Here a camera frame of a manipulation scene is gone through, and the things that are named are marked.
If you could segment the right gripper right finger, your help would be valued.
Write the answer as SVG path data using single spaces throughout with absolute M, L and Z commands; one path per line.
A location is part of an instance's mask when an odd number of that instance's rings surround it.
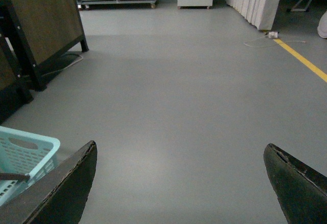
M 272 143 L 264 164 L 287 223 L 326 223 L 326 176 Z

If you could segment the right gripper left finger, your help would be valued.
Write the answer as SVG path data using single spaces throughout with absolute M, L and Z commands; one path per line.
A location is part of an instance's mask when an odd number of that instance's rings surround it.
M 1 206 L 1 223 L 79 223 L 96 173 L 89 141 L 27 190 Z

